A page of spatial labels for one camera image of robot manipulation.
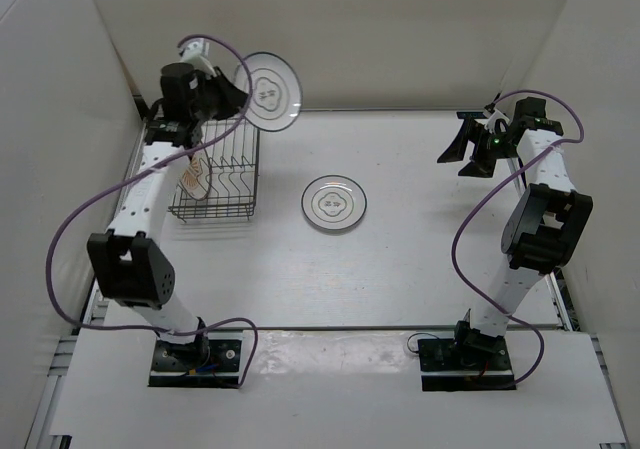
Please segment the green-rimmed white plate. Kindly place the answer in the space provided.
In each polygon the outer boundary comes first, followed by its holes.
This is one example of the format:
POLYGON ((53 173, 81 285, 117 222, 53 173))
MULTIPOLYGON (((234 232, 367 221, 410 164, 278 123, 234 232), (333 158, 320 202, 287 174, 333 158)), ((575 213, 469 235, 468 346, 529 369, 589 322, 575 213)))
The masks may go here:
POLYGON ((281 132, 298 118, 303 101, 300 80, 291 65, 270 52, 244 58, 252 81, 252 96, 245 118, 266 132, 281 132))
POLYGON ((364 219, 368 199, 353 179, 325 175, 311 181, 301 195, 301 210, 306 221, 324 233, 345 233, 364 219))

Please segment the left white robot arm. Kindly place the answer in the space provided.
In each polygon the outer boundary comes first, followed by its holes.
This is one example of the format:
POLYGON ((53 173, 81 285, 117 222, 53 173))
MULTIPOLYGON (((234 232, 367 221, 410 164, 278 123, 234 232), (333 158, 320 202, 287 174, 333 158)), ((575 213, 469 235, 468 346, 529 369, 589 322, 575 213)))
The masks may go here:
POLYGON ((160 86, 145 124, 139 179, 107 229, 89 237, 87 251, 102 295, 142 316, 178 361, 198 369, 210 355, 199 332, 204 324, 175 295, 175 270, 159 238, 203 125, 238 114, 247 95, 220 68, 188 62, 164 66, 160 86))

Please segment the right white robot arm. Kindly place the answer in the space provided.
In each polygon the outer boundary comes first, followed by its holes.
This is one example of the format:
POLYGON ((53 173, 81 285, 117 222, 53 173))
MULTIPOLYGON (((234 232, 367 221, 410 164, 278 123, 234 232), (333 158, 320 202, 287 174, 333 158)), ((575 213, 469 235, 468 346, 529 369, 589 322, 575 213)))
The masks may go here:
POLYGON ((562 148, 572 140, 546 114, 551 95, 519 94, 511 116, 490 103, 484 122, 464 118, 437 159, 440 164, 464 161, 459 176, 475 178, 492 177, 497 162, 508 160, 514 171, 498 186, 524 185, 501 236, 503 259, 494 279, 486 289, 469 286, 483 302, 457 323, 449 344, 450 359, 464 369, 498 352, 528 292, 570 261, 593 210, 592 197, 577 190, 566 169, 562 148))

